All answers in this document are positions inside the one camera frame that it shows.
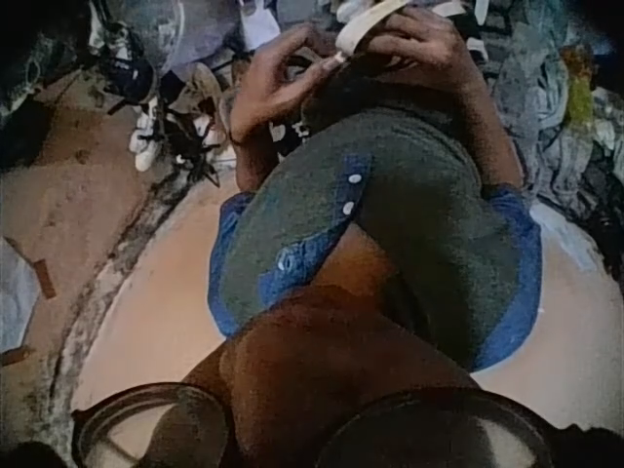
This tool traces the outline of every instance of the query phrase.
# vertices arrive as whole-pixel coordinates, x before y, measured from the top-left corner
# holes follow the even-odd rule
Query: concrete floor
[[[73,406],[86,409],[141,383],[179,380],[222,337],[206,303],[207,263],[219,204],[234,193],[196,187],[145,253],[106,318]],[[582,232],[571,227],[574,235]],[[509,396],[558,426],[579,423],[624,434],[624,311],[597,262],[582,271],[543,230],[544,283],[537,324],[505,362],[479,372],[484,388]]]
[[[71,305],[158,178],[138,174],[127,152],[135,119],[131,109],[107,117],[61,107],[34,166],[0,178],[2,235],[27,259],[47,261],[57,292],[35,306],[25,339],[34,354],[2,369],[2,447],[30,438],[41,423],[38,395],[72,321]]]

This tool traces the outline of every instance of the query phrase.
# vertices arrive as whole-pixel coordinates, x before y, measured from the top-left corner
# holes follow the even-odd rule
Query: white button
[[[342,207],[342,212],[345,213],[347,216],[349,216],[351,215],[351,213],[353,213],[354,208],[355,208],[355,203],[349,202],[344,207]]]

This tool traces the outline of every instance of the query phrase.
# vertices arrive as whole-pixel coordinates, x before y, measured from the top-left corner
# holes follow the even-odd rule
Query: skin
[[[288,83],[284,63],[304,46],[330,55],[329,42],[305,25],[254,57],[230,120],[241,190],[257,190],[278,164],[268,122],[299,106],[337,67],[324,59]],[[488,88],[450,21],[405,8],[362,52],[413,60],[382,79],[453,95],[484,183],[522,185]],[[293,466],[324,430],[385,395],[476,386],[454,362],[380,313],[381,286],[394,272],[383,249],[349,226],[311,285],[257,317],[186,377],[229,408],[246,465]]]

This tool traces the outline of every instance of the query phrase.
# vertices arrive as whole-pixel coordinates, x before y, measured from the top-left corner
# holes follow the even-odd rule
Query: blue fabric
[[[258,289],[265,307],[272,306],[293,288],[307,285],[312,280],[356,213],[369,171],[368,158],[347,157],[342,177],[344,183],[335,194],[336,211],[332,225],[284,247],[277,255],[274,268],[258,278]],[[349,181],[353,175],[361,176],[362,180],[357,183]],[[235,323],[220,297],[221,274],[238,220],[253,197],[251,193],[240,193],[223,204],[219,231],[211,255],[208,303],[219,330],[228,337],[236,333],[241,324]],[[349,202],[353,202],[354,207],[346,213],[344,207]],[[520,194],[513,188],[504,185],[495,188],[490,192],[487,202],[507,220],[520,252],[519,288],[502,319],[481,346],[471,371],[493,366],[523,344],[535,323],[541,294],[539,226],[532,220]]]

